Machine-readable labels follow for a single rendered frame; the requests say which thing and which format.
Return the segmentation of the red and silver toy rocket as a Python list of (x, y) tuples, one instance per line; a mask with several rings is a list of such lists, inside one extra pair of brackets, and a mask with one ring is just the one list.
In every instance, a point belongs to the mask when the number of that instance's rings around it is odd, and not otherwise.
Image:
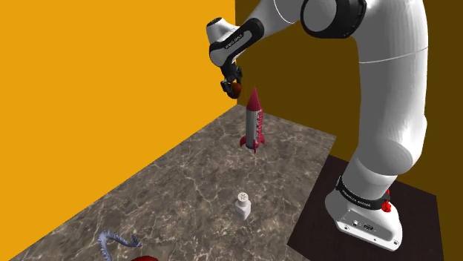
[(240, 139), (240, 146), (245, 145), (256, 153), (259, 145), (266, 141), (262, 134), (262, 127), (263, 109), (257, 90), (254, 88), (246, 106), (246, 134)]

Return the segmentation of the white salt shaker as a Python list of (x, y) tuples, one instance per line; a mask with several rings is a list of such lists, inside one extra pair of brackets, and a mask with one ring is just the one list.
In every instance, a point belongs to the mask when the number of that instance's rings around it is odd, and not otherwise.
[(249, 200), (249, 195), (245, 192), (240, 192), (234, 203), (235, 211), (242, 220), (246, 220), (251, 213), (252, 204)]

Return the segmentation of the dark robot stand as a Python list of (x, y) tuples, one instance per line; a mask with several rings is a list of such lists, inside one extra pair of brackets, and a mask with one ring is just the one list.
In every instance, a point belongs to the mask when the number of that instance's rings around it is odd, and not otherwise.
[(399, 181), (391, 185), (403, 241), (388, 251), (339, 231), (324, 200), (347, 162), (329, 155), (289, 238), (288, 246), (310, 261), (444, 261), (436, 196)]

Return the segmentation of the blue dragon figure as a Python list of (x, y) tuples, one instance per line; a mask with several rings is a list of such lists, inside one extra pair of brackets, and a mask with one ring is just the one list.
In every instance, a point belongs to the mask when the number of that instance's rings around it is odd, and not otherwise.
[(141, 242), (136, 238), (134, 234), (131, 236), (131, 241), (128, 242), (126, 239), (123, 239), (120, 235), (113, 234), (110, 230), (102, 231), (99, 234), (97, 241), (100, 244), (100, 251), (102, 252), (103, 257), (105, 258), (105, 261), (113, 261), (111, 253), (108, 250), (108, 243), (110, 241), (117, 242), (120, 245), (124, 245), (129, 248), (138, 248), (142, 246)]

